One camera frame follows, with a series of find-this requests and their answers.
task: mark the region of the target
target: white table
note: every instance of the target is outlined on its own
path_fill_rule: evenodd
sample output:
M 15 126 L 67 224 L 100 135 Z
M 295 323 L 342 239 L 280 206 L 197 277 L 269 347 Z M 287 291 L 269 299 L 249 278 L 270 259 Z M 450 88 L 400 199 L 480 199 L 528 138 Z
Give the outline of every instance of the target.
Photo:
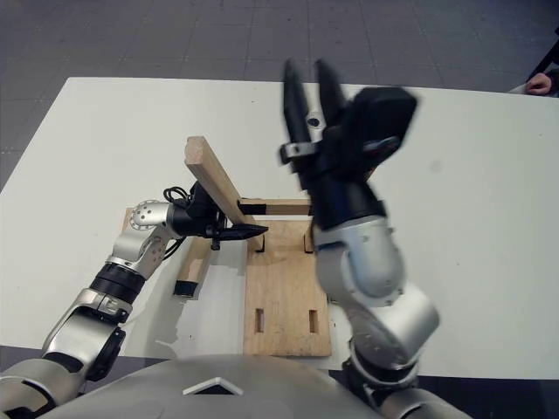
M 413 92 L 407 144 L 373 183 L 409 278 L 442 315 L 422 374 L 559 378 L 559 100 Z M 207 138 L 244 196 L 303 197 L 276 158 L 280 106 L 277 83 L 69 79 L 0 196 L 0 343 L 40 347 L 101 268 L 124 209 L 194 182 L 190 135 Z M 136 300 L 123 353 L 240 353 L 244 261 L 245 246 L 223 244 L 186 302 L 169 296 L 172 258 Z M 347 357 L 347 322 L 337 307 L 331 317 L 334 354 L 308 361 L 317 367 Z

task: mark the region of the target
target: wooden plank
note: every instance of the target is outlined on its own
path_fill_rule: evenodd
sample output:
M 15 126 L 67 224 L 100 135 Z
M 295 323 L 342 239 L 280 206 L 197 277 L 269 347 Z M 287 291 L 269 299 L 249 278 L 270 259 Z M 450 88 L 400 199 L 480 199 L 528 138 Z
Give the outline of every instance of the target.
M 122 231 L 128 227 L 130 221 L 130 215 L 132 215 L 132 210 L 134 208 L 126 208 L 126 213 L 124 214 L 124 219 L 122 220 Z
M 210 263 L 210 246 L 211 240 L 209 238 L 192 238 L 183 266 L 176 278 L 175 295 L 194 296 L 197 285 L 202 282 Z
M 253 216 L 244 215 L 238 208 L 240 194 L 204 137 L 189 137 L 184 150 L 184 163 L 227 218 L 233 223 L 256 224 Z M 250 251 L 258 251 L 262 249 L 264 238 L 252 237 L 247 243 Z
M 245 214 L 261 216 L 308 216 L 308 199 L 249 199 L 238 202 Z
M 313 224 L 309 223 L 307 229 L 305 230 L 305 235 L 303 236 L 303 247 L 305 253 L 314 253 L 313 237 L 311 229 Z
M 246 268 L 245 354 L 329 356 L 326 295 L 314 255 L 301 249 L 306 221 L 261 222 L 266 251 L 250 253 Z

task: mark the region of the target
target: human hand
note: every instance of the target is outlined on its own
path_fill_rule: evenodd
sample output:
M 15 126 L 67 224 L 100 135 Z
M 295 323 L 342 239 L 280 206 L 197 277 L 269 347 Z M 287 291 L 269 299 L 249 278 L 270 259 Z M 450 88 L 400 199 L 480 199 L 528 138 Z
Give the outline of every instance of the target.
M 542 72 L 538 72 L 532 79 L 528 80 L 525 88 L 527 94 L 535 94 L 538 96 L 548 94 L 550 90 L 551 79 Z

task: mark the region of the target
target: cable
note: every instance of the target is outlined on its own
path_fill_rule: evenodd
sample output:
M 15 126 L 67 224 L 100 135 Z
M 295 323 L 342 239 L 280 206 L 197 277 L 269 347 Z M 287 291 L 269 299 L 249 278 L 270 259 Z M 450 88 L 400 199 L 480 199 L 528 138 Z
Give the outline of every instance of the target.
M 177 194 L 180 197 L 176 198 L 176 197 L 173 196 L 173 194 Z M 170 188 L 166 188 L 163 191 L 163 197 L 169 203 L 172 203 L 173 205 L 177 205 L 181 208 L 184 208 L 185 210 L 188 209 L 190 200 L 192 199 L 192 196 L 189 195 L 186 192 L 186 190 L 184 190 L 180 186 L 172 186 Z M 186 237 L 178 238 L 170 247 L 165 249 L 165 256 L 163 257 L 163 260 L 168 259 L 171 256 L 173 256 L 173 254 L 178 250 L 178 248 L 181 247 L 181 244 L 183 244 L 183 241 L 184 241 L 185 238 Z

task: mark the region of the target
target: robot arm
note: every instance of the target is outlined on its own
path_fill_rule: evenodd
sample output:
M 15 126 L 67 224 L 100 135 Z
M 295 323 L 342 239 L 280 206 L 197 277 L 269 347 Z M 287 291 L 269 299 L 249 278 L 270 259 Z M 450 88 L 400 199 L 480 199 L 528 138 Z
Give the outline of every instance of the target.
M 343 370 L 364 402 L 386 417 L 467 417 L 414 388 L 418 356 L 438 326 L 432 302 L 405 281 L 383 203 L 368 173 L 403 143 L 417 105 L 396 87 L 364 88 L 346 101 L 334 71 L 316 63 L 326 127 L 311 142 L 305 93 L 294 65 L 284 73 L 284 116 L 290 143 L 279 150 L 310 197 L 316 274 L 352 327 Z
M 211 238 L 218 249 L 220 240 L 267 230 L 245 224 L 227 229 L 223 213 L 198 183 L 190 192 L 168 197 L 169 203 L 146 201 L 134 208 L 104 266 L 49 333 L 42 358 L 4 371 L 0 408 L 7 417 L 43 415 L 75 398 L 86 381 L 107 376 L 126 336 L 119 325 L 127 321 L 145 281 L 185 237 Z M 176 244 L 167 248 L 171 239 Z

